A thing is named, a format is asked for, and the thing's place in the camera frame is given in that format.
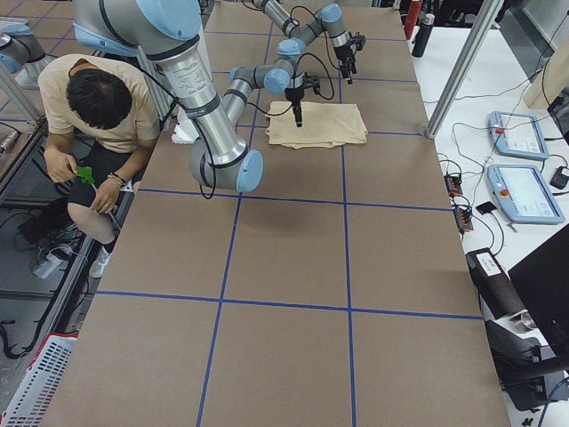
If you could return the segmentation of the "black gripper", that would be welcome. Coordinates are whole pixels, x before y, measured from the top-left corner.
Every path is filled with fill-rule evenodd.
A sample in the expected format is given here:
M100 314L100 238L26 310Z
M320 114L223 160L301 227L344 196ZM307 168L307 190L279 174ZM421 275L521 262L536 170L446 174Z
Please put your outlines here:
M336 46L333 49L337 60L340 62L339 69L342 78L348 85L352 85L352 76L357 72L355 51L350 44Z
M301 88L287 88L284 91L285 98L291 102L293 107L294 121L297 127L302 127L302 107L301 101L304 98L304 89Z

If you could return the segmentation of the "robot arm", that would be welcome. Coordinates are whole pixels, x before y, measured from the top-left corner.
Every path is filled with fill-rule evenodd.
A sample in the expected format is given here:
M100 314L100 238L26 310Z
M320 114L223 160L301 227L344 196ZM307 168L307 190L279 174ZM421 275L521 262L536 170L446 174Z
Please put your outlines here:
M301 23L293 16L294 7L287 11L278 1L254 0L244 1L244 4L251 4L257 11L263 12L286 37L301 40L305 47L320 36L328 37L339 62L341 77L349 85L353 84L352 76L357 73L356 54L363 50L365 36L348 31L338 4L325 5L315 12L309 10L311 18L306 23Z
M236 135L236 122L252 90L282 93L296 74L306 48L294 37L279 46L275 64L260 70L236 70L224 96L213 85L199 52L201 9L197 1L77 1L76 39L93 49L134 56L144 52L164 73L199 136L190 153L189 169L203 186L254 190L263 175L263 157Z

